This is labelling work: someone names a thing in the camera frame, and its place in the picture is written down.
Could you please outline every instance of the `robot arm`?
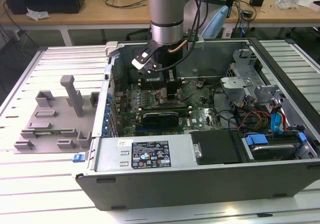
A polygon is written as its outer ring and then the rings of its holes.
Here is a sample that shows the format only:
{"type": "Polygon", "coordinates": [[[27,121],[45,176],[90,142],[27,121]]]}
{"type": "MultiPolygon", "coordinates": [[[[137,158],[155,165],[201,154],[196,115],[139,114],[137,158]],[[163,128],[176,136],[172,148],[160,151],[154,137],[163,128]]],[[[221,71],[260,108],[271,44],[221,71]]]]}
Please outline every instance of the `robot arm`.
{"type": "Polygon", "coordinates": [[[151,56],[162,47],[175,47],[184,36],[184,7],[189,0],[149,0],[152,40],[138,54],[132,64],[139,70],[150,72],[156,68],[149,64],[151,56]]]}

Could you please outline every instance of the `white paper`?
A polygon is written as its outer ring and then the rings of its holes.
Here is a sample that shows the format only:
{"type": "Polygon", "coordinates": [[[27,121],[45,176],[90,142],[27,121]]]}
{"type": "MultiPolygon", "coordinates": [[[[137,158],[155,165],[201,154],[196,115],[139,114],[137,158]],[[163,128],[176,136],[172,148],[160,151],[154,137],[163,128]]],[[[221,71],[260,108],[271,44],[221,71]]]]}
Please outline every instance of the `white paper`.
{"type": "Polygon", "coordinates": [[[297,4],[300,6],[309,7],[313,1],[316,1],[316,0],[299,0],[297,4]]]}
{"type": "Polygon", "coordinates": [[[32,19],[34,19],[36,21],[38,21],[39,19],[50,18],[50,16],[49,16],[47,11],[37,12],[37,11],[33,11],[33,10],[29,9],[28,7],[26,9],[28,10],[26,15],[29,18],[32,18],[32,19]]]}

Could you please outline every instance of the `power supply label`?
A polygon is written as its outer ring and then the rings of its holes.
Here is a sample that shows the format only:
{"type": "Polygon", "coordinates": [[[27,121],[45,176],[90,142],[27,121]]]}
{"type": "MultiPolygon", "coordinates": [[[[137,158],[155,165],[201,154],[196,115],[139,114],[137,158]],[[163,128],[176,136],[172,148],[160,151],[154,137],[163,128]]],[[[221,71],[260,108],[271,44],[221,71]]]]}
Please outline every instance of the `power supply label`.
{"type": "Polygon", "coordinates": [[[132,143],[133,169],[171,167],[168,141],[132,143]]]}

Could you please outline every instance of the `gray plastic part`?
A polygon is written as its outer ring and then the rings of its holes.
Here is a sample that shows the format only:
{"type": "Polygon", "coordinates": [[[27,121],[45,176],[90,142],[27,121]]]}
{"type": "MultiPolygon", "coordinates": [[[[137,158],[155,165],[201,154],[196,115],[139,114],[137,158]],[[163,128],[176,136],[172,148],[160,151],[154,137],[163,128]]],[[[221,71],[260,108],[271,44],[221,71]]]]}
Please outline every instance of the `gray plastic part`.
{"type": "Polygon", "coordinates": [[[70,103],[72,104],[74,111],[78,117],[84,115],[84,110],[82,109],[82,102],[79,100],[76,89],[74,87],[74,77],[73,75],[64,75],[60,80],[60,84],[65,87],[68,93],[70,103]]]}
{"type": "Polygon", "coordinates": [[[49,129],[51,127],[51,123],[47,122],[30,122],[28,128],[30,129],[49,129]]]}
{"type": "MultiPolygon", "coordinates": [[[[82,99],[82,95],[81,95],[81,93],[80,93],[80,90],[76,90],[76,95],[78,96],[78,100],[79,100],[79,102],[80,102],[80,104],[81,104],[81,106],[84,104],[84,100],[82,99]]],[[[70,107],[72,107],[73,105],[72,105],[72,103],[71,103],[71,101],[70,101],[70,98],[66,98],[66,101],[67,101],[67,103],[68,103],[68,105],[70,106],[70,107]]]]}
{"type": "Polygon", "coordinates": [[[33,131],[30,131],[30,130],[22,130],[20,135],[23,137],[23,138],[37,138],[37,136],[33,133],[33,131]]]}
{"type": "Polygon", "coordinates": [[[97,108],[98,106],[98,98],[99,98],[99,92],[92,92],[90,95],[90,103],[92,108],[97,108]]]}
{"type": "Polygon", "coordinates": [[[75,114],[73,107],[69,107],[66,97],[55,97],[54,100],[49,101],[52,106],[51,110],[56,112],[55,117],[35,117],[36,112],[49,111],[47,107],[37,106],[34,113],[31,115],[29,122],[23,131],[31,132],[32,129],[29,129],[29,123],[32,122],[41,122],[41,123],[51,123],[51,128],[42,132],[41,135],[36,136],[27,136],[25,138],[20,137],[20,140],[28,139],[30,140],[35,148],[32,150],[16,150],[15,153],[19,154],[28,154],[28,153],[77,153],[77,152],[86,152],[89,148],[82,148],[79,141],[77,141],[78,133],[82,131],[84,135],[92,131],[94,126],[94,120],[96,115],[96,108],[91,107],[91,102],[89,96],[83,96],[83,117],[78,117],[75,114]],[[60,149],[57,146],[58,139],[72,139],[75,144],[74,149],[60,149]]]}
{"type": "Polygon", "coordinates": [[[38,95],[35,97],[39,107],[48,107],[50,108],[49,101],[54,100],[55,98],[52,96],[49,90],[41,90],[38,95]]]}
{"type": "Polygon", "coordinates": [[[73,138],[78,136],[78,132],[75,128],[70,130],[66,129],[66,131],[61,131],[61,135],[66,138],[73,138]]]}
{"type": "Polygon", "coordinates": [[[31,150],[34,147],[34,145],[30,140],[21,140],[16,141],[14,147],[18,150],[31,150]]]}
{"type": "Polygon", "coordinates": [[[53,118],[57,115],[55,110],[39,111],[34,114],[36,118],[53,118]]]}
{"type": "Polygon", "coordinates": [[[87,137],[80,131],[77,137],[77,141],[82,148],[89,148],[92,140],[92,132],[89,132],[87,137]]]}
{"type": "Polygon", "coordinates": [[[74,149],[76,147],[72,139],[58,139],[58,142],[56,143],[56,145],[60,149],[69,149],[69,148],[74,149]]]}

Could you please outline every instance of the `blue latch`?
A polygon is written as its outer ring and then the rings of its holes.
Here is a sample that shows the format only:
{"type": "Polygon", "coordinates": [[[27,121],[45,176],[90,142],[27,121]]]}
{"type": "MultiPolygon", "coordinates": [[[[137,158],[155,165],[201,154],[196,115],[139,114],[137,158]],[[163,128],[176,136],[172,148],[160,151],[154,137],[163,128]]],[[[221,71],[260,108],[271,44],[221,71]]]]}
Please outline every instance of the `blue latch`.
{"type": "Polygon", "coordinates": [[[298,137],[300,138],[302,144],[304,144],[307,141],[307,137],[305,136],[304,133],[299,133],[298,137]]]}
{"type": "Polygon", "coordinates": [[[273,132],[282,134],[283,131],[280,130],[281,123],[282,123],[282,116],[279,113],[273,113],[271,115],[271,130],[273,132]]]}
{"type": "Polygon", "coordinates": [[[252,134],[245,138],[248,146],[268,144],[268,140],[264,134],[252,134]]]}
{"type": "Polygon", "coordinates": [[[74,163],[84,163],[85,162],[85,154],[84,153],[75,154],[72,161],[74,163]]]}

